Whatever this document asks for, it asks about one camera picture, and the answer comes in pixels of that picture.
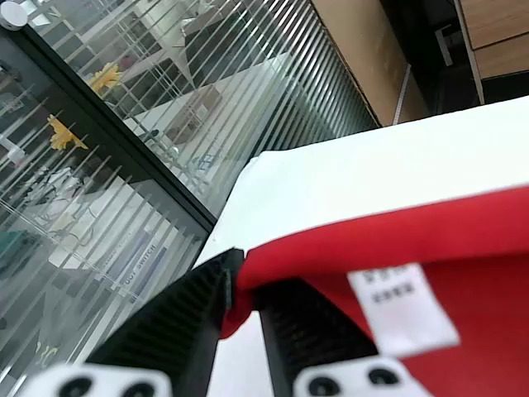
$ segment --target glass partition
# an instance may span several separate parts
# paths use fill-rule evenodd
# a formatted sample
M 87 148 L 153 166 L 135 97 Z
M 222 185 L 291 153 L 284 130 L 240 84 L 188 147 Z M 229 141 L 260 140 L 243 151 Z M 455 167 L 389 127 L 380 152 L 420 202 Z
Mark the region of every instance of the glass partition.
M 0 395 L 82 361 L 207 233 L 0 29 Z
M 39 35 L 215 215 L 261 151 L 376 127 L 310 0 L 33 4 Z

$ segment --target sticker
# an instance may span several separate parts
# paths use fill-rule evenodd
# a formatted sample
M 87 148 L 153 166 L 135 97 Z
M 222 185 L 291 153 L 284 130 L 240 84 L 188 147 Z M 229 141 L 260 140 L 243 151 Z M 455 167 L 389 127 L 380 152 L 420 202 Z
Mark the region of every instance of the sticker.
M 347 274 L 380 354 L 412 356 L 459 344 L 417 263 Z

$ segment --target yellow paper flower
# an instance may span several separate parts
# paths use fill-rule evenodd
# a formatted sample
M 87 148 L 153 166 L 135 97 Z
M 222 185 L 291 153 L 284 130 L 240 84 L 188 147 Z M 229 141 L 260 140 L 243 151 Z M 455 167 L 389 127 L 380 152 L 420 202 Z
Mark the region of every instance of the yellow paper flower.
M 116 64 L 106 64 L 100 71 L 88 81 L 88 85 L 96 93 L 99 93 L 103 87 L 112 88 L 117 83 L 122 74 L 118 72 L 119 68 Z
M 55 134 L 50 138 L 51 147 L 57 151 L 63 151 L 66 148 L 66 144 L 70 141 L 74 141 L 76 147 L 82 147 L 88 149 L 79 138 L 77 138 L 66 126 L 59 121 L 54 115 L 48 116 L 48 123 L 53 127 Z

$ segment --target red fabric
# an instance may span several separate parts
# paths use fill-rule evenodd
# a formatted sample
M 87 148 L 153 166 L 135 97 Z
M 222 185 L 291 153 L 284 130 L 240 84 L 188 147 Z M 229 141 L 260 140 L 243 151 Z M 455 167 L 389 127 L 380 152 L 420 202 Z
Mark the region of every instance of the red fabric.
M 248 253 L 224 335 L 251 310 L 248 291 L 302 277 L 369 332 L 345 274 L 423 265 L 461 345 L 404 361 L 435 395 L 526 395 L 529 369 L 529 188 L 338 222 Z

